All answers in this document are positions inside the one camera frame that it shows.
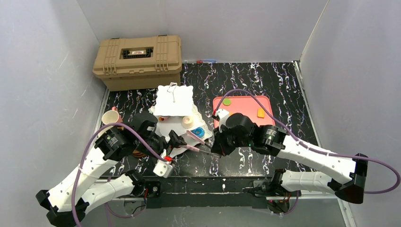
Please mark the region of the pink cake slice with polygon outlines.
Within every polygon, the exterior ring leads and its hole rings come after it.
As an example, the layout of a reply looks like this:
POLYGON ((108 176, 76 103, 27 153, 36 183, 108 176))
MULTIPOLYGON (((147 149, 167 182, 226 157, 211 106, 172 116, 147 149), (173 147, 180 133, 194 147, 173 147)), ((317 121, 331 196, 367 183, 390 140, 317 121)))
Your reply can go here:
POLYGON ((166 121, 168 118, 169 118, 169 116, 159 116, 159 117, 158 117, 158 120, 159 120, 160 122, 164 122, 164 121, 166 121))

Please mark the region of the blue donut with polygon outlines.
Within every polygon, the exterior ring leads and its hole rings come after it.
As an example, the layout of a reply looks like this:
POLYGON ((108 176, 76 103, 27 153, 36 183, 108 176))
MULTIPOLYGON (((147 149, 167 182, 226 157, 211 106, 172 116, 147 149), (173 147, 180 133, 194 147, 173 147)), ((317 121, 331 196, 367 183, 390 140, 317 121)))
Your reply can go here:
POLYGON ((198 127, 191 132, 199 138, 203 138, 205 135, 205 130, 202 127, 198 127))

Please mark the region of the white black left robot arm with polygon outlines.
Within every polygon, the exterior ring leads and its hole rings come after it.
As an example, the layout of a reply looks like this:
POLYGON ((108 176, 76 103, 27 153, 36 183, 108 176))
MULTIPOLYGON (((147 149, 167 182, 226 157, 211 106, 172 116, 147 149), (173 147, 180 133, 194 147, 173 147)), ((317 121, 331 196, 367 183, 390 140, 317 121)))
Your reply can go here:
POLYGON ((99 129, 86 145, 80 164, 58 185, 36 194, 47 209, 49 222, 56 227, 75 227, 91 210, 115 198, 146 198, 150 189, 136 170, 103 184, 96 181, 134 151, 157 158, 156 174, 167 177, 174 167, 170 152, 186 142, 175 131, 159 136, 156 127, 157 118, 143 113, 131 123, 109 123, 99 129))

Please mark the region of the pink serving tray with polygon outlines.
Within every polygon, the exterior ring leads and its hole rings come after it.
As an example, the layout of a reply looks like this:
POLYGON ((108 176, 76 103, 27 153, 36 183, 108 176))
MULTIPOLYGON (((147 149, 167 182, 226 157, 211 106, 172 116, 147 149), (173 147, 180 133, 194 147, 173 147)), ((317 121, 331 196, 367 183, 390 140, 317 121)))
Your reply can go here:
MULTIPOLYGON (((273 115, 272 108, 270 105, 270 100, 266 96, 255 96, 256 99, 265 107, 265 109, 273 115)), ((230 106, 224 106, 221 104, 219 108, 226 109, 230 112, 230 115, 235 113, 241 113, 248 116, 252 122, 256 123, 258 126, 261 125, 275 125, 275 121, 271 119, 268 114, 264 119, 257 117, 257 110, 261 106, 251 97, 251 96, 227 96, 226 98, 231 99, 230 106)), ((215 97, 213 100, 213 110, 216 109, 218 103, 222 99, 222 96, 215 97)))

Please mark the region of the white three-tier cake stand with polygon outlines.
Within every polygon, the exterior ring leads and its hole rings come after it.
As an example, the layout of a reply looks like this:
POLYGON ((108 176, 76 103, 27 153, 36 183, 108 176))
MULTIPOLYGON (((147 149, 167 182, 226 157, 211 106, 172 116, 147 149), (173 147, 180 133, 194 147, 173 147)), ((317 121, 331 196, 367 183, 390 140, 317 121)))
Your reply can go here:
MULTIPOLYGON (((166 141, 169 142, 169 132, 174 130, 179 136, 183 137, 187 131, 192 131, 198 127, 205 130, 203 139, 206 140, 212 137, 212 132, 209 129, 209 124, 205 122, 202 114, 199 112, 197 106, 193 101, 193 86, 178 85, 170 83, 170 85, 159 85, 157 87, 157 96, 155 104, 149 108, 149 112, 153 114, 157 120, 159 116, 169 116, 169 118, 160 122, 158 120, 156 126, 156 134, 164 136, 166 141), (181 125, 182 118, 185 116, 192 116, 195 120, 195 125, 186 129, 181 125)), ((175 157, 187 151, 185 148, 169 148, 167 155, 175 157)))

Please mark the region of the tan plastic tool case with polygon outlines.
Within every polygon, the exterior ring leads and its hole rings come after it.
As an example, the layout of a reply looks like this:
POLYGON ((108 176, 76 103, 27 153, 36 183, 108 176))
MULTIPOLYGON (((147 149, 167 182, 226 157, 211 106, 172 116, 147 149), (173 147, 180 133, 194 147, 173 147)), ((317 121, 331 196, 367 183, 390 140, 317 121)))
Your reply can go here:
POLYGON ((150 89, 181 82, 182 48, 177 35, 102 40, 94 75, 110 91, 150 89))

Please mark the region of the green round macaron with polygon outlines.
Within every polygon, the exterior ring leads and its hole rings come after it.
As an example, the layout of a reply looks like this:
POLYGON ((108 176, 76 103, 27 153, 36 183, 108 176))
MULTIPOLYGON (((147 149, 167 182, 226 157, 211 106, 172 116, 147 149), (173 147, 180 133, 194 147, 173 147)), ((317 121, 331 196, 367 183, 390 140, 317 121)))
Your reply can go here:
POLYGON ((230 106, 231 105, 231 99, 229 99, 229 98, 224 98, 223 100, 222 100, 222 104, 224 105, 224 106, 230 106))

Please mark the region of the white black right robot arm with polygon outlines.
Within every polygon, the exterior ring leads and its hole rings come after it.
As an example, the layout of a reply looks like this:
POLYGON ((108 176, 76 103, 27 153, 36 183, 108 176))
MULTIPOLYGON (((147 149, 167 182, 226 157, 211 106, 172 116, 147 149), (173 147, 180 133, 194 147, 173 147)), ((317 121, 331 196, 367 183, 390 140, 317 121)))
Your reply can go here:
POLYGON ((218 109, 213 118, 218 127, 213 131, 212 153, 227 156, 236 148, 248 147, 259 154, 293 160, 314 169, 312 172, 277 170, 267 189, 326 192, 349 203, 363 203, 366 156, 339 157, 325 149, 318 152, 318 146, 294 139, 287 130, 274 125, 259 126, 241 113, 218 109))

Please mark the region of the white round cake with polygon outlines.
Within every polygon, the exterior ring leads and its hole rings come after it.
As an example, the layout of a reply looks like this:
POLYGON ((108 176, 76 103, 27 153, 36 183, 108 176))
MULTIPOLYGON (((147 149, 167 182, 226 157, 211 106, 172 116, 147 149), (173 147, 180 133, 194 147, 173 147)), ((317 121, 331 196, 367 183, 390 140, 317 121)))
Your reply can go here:
POLYGON ((195 125, 195 120, 192 116, 185 116, 182 118, 181 125, 186 129, 190 129, 195 125))

